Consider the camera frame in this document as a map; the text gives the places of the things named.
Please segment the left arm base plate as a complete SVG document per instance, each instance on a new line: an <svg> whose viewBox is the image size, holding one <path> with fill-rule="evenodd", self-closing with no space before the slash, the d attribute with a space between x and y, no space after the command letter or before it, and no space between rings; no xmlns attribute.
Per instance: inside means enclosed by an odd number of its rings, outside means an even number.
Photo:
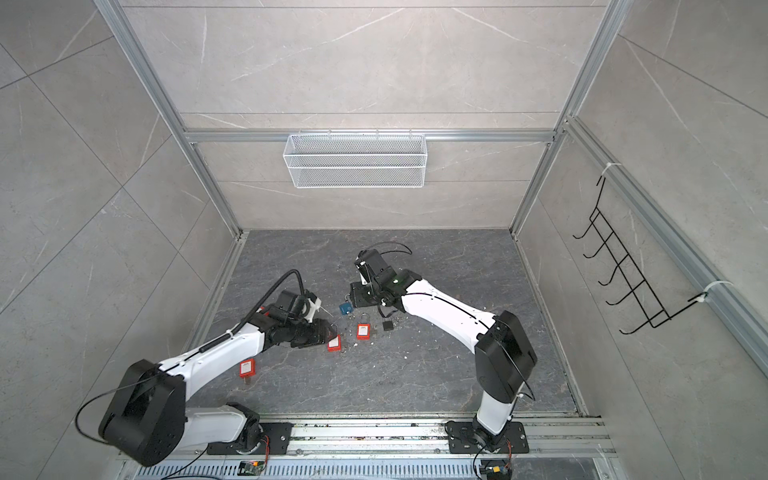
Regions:
<svg viewBox="0 0 768 480"><path fill-rule="evenodd" d="M293 424L289 422L259 423L246 426L232 442L214 442L206 448L208 455L286 455Z"/></svg>

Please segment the red padlock long shackle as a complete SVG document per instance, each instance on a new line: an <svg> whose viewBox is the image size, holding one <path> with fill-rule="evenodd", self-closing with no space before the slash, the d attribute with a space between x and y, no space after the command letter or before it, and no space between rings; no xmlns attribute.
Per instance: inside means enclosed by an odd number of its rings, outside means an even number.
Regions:
<svg viewBox="0 0 768 480"><path fill-rule="evenodd" d="M361 313L356 320L356 339L363 341L371 337L371 320L367 313Z"/></svg>

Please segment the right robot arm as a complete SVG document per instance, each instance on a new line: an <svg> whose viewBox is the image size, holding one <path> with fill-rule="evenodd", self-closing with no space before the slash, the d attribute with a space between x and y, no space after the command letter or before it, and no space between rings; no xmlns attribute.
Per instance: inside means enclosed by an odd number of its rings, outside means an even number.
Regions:
<svg viewBox="0 0 768 480"><path fill-rule="evenodd" d="M375 306L379 312L387 307L421 318L474 355L483 395L464 437L489 452L510 442L505 431L518 399L535 398L529 379L538 362L519 318L506 310L492 313L472 307L411 270L395 269L376 245L361 250L354 265L360 279L350 284L353 307Z"/></svg>

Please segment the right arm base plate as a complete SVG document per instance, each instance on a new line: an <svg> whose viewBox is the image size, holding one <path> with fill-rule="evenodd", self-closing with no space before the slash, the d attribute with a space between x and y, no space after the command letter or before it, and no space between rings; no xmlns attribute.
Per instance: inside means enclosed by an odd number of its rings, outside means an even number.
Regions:
<svg viewBox="0 0 768 480"><path fill-rule="evenodd" d="M447 421L444 431L448 436L451 454L488 453L527 454L530 447L525 428L520 422L509 421L499 434L491 434L478 422Z"/></svg>

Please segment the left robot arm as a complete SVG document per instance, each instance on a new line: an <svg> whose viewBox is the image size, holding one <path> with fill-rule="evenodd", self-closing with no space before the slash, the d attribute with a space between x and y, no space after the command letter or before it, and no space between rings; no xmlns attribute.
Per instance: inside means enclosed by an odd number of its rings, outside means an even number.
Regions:
<svg viewBox="0 0 768 480"><path fill-rule="evenodd" d="M305 286L282 289L279 278L232 328L177 356L153 363L139 360L120 384L106 391L111 401L92 442L117 448L144 467L184 447L204 445L224 453L250 454L266 448L267 435L255 411L237 402L193 408L189 400L226 370L252 366L257 355L287 344L328 344L338 332L318 317L321 300Z"/></svg>

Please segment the blue padlock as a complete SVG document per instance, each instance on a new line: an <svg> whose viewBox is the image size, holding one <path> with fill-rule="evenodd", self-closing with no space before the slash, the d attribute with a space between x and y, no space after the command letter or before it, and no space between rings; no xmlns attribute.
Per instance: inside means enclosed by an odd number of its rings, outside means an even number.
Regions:
<svg viewBox="0 0 768 480"><path fill-rule="evenodd" d="M354 312L355 307L351 299L346 299L339 305L339 310L342 316L350 315Z"/></svg>

